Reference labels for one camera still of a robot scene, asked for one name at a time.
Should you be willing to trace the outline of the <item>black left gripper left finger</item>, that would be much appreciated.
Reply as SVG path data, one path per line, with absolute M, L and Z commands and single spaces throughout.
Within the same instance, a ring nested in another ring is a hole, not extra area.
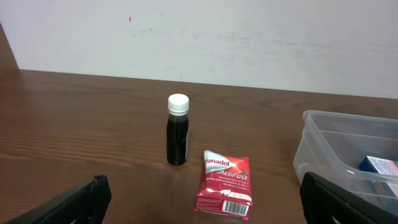
M 111 201 L 111 189 L 105 175 L 68 190 L 48 202 L 7 221 L 8 224 L 102 224 Z

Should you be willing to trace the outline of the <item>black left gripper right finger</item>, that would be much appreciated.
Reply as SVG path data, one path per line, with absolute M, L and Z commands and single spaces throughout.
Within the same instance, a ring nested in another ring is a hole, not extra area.
M 300 186 L 300 198 L 308 224 L 397 224 L 397 215 L 314 172 L 305 173 Z

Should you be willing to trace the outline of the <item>white blue medicine box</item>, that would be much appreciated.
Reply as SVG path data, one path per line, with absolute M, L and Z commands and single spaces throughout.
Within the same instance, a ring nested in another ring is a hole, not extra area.
M 365 172 L 397 177 L 397 163 L 388 159 L 366 156 L 358 168 Z M 373 182 L 373 185 L 377 193 L 389 197 L 397 197 L 397 184 Z

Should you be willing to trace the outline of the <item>clear plastic container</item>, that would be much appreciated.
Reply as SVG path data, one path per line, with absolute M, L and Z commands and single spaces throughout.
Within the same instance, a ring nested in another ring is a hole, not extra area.
M 397 197 L 376 192 L 373 182 L 397 184 L 397 177 L 359 170 L 366 156 L 397 163 L 397 120 L 305 111 L 305 126 L 293 165 L 299 181 L 314 172 L 347 191 L 397 214 Z

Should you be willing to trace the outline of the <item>red Panadol ActiFast box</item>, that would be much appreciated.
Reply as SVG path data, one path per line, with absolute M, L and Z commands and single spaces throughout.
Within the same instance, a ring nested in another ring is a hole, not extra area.
M 252 206 L 249 158 L 205 151 L 194 210 L 248 220 Z

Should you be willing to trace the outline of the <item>dark bottle white cap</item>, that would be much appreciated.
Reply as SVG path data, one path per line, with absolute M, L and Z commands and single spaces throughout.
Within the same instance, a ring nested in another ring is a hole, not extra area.
M 183 165 L 188 157 L 189 98 L 176 93 L 168 98 L 167 161 L 173 166 Z

